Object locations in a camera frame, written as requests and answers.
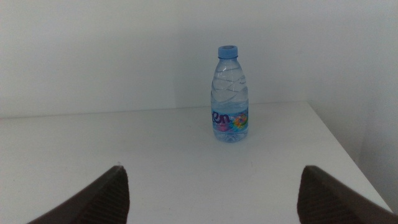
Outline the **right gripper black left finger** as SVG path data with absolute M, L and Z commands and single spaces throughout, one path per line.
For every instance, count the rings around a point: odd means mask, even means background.
M 127 172 L 123 166 L 113 166 L 83 190 L 31 222 L 125 224 L 129 206 Z

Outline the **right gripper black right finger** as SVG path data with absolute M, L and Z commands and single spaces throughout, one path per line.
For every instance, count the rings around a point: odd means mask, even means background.
M 301 223 L 397 224 L 397 215 L 363 197 L 317 166 L 305 166 L 297 213 Z

